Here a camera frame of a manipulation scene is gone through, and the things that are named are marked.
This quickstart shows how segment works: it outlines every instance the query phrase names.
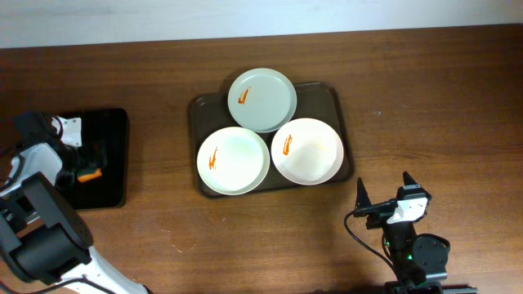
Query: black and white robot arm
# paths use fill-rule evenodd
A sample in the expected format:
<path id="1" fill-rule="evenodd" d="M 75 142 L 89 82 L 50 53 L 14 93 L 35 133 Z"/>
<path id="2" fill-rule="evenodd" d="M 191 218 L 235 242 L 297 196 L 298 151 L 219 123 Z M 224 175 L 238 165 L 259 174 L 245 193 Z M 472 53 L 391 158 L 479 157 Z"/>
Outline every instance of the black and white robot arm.
<path id="1" fill-rule="evenodd" d="M 12 169 L 0 188 L 2 258 L 27 283 L 40 280 L 50 285 L 82 279 L 101 289 L 87 283 L 65 287 L 78 293 L 150 293 L 98 253 L 89 228 L 56 189 L 65 171 L 66 185 L 78 179 L 81 123 L 79 118 L 38 113 L 15 119 L 22 141 L 9 153 Z M 37 219 L 42 224 L 20 236 Z"/>

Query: tabletop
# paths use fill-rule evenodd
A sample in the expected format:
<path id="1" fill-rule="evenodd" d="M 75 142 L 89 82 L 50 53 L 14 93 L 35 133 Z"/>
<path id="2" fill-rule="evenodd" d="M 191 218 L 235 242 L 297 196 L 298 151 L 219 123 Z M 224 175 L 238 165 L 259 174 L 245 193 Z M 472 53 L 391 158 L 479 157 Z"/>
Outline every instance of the tabletop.
<path id="1" fill-rule="evenodd" d="M 97 250 L 155 293 L 379 286 L 387 265 L 343 217 L 362 177 L 373 202 L 408 171 L 432 194 L 420 233 L 452 244 L 445 284 L 523 288 L 523 27 L 519 24 L 0 50 L 0 117 L 121 107 L 127 202 L 80 212 Z M 327 82 L 355 160 L 336 185 L 211 200 L 196 189 L 188 109 L 253 68 Z M 382 233 L 349 226 L 380 249 Z M 19 291 L 4 264 L 0 279 Z"/>

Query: plate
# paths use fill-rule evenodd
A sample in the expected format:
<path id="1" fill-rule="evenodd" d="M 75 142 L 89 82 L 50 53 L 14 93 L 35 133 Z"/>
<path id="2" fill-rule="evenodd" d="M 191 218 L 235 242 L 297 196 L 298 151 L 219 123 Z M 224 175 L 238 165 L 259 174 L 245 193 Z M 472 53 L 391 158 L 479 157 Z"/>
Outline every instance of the plate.
<path id="1" fill-rule="evenodd" d="M 196 166 L 209 188 L 225 195 L 239 195 L 262 182 L 269 171 L 270 154 L 255 132 L 242 127 L 226 127 L 203 142 Z"/>
<path id="2" fill-rule="evenodd" d="M 232 84 L 229 111 L 242 127 L 256 132 L 276 131 L 296 110 L 296 91 L 283 74 L 273 69 L 251 69 Z"/>
<path id="3" fill-rule="evenodd" d="M 317 185 L 339 170 L 343 143 L 325 122 L 299 118 L 276 132 L 270 153 L 276 169 L 288 180 L 301 185 Z"/>

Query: black wire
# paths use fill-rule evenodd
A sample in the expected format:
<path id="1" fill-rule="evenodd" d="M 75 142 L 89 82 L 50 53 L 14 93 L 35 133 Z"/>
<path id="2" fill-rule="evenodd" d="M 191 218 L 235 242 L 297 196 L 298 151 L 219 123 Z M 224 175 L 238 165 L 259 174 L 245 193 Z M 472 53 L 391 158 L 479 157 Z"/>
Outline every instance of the black wire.
<path id="1" fill-rule="evenodd" d="M 385 234 L 382 234 L 382 248 L 389 261 L 392 261 L 391 254 L 389 253 L 387 247 L 385 247 Z"/>
<path id="2" fill-rule="evenodd" d="M 30 292 L 30 293 L 21 293 L 21 292 L 16 292 L 14 290 L 11 290 L 8 286 L 6 286 L 6 284 L 4 284 L 2 281 L 0 281 L 0 288 L 5 291 L 7 294 L 44 294 L 44 293 L 49 293 L 49 292 L 52 292 L 52 291 L 55 291 L 57 289 L 60 289 L 62 288 L 63 286 L 66 286 L 66 285 L 69 285 L 71 283 L 85 283 L 91 287 L 94 287 L 95 289 L 99 290 L 99 291 L 102 291 L 103 293 L 107 293 L 107 294 L 116 294 L 114 292 L 112 292 L 111 290 L 108 290 L 108 289 L 105 289 L 104 287 L 96 284 L 96 283 L 93 283 L 91 281 L 89 281 L 88 279 L 86 278 L 74 278 L 74 279 L 71 279 L 67 282 L 63 282 L 63 283 L 59 283 L 55 286 L 51 286 L 49 288 L 46 288 L 46 289 L 43 289 L 43 290 L 40 290 L 40 291 L 36 291 L 36 292 Z"/>
<path id="3" fill-rule="evenodd" d="M 405 292 L 405 285 L 403 284 L 403 281 L 401 281 L 400 279 L 400 276 L 398 275 L 397 271 L 396 271 L 396 268 L 394 267 L 394 265 L 385 257 L 383 256 L 382 254 L 380 254 L 379 252 L 377 252 L 376 250 L 372 249 L 371 247 L 369 247 L 369 245 L 365 244 L 363 241 L 361 241 L 358 237 L 356 237 L 356 235 L 354 233 L 352 233 L 351 229 L 349 229 L 349 225 L 346 223 L 346 221 L 349 219 L 349 217 L 351 217 L 352 215 L 354 214 L 354 211 L 352 212 L 349 212 L 349 214 L 347 214 L 345 216 L 345 220 L 343 220 L 343 224 L 345 225 L 345 229 L 347 232 L 349 232 L 349 234 L 352 236 L 352 238 L 354 238 L 354 240 L 356 240 L 356 242 L 358 242 L 361 246 L 365 247 L 365 249 L 369 250 L 370 252 L 374 253 L 375 255 L 377 255 L 379 258 L 381 258 L 383 261 L 385 261 L 385 263 L 387 263 L 387 265 L 391 268 L 391 270 L 394 272 L 394 275 L 396 276 L 396 279 L 398 280 L 398 283 L 400 283 L 400 287 L 402 289 L 401 292 Z"/>

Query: dark tray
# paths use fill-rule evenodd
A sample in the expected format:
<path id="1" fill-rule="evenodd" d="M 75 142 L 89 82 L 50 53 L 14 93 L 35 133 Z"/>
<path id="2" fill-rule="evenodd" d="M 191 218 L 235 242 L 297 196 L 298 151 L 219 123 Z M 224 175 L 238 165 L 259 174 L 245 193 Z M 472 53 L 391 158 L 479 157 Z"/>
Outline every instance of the dark tray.
<path id="1" fill-rule="evenodd" d="M 341 111 L 340 100 L 336 90 L 323 82 L 311 82 L 294 85 L 297 94 L 297 108 L 292 119 L 295 118 L 316 118 L 331 126 L 334 131 L 342 138 L 345 156 L 342 166 L 336 175 L 326 183 L 343 182 L 351 178 L 354 173 L 354 159 L 352 158 L 351 147 L 346 136 L 345 123 Z M 211 94 L 196 98 L 190 105 L 190 125 L 192 131 L 192 144 L 194 148 L 194 170 L 198 175 L 196 167 L 196 157 L 201 144 L 215 131 L 224 127 L 239 127 L 239 124 L 232 118 L 227 106 L 227 93 Z M 269 147 L 277 131 L 269 133 L 257 133 Z M 288 189 L 305 187 L 287 180 L 276 169 L 272 160 L 270 161 L 269 171 L 261 184 L 248 192 L 266 192 L 278 189 Z M 220 194 L 209 188 L 198 175 L 198 189 L 209 198 L 227 197 L 229 195 Z"/>

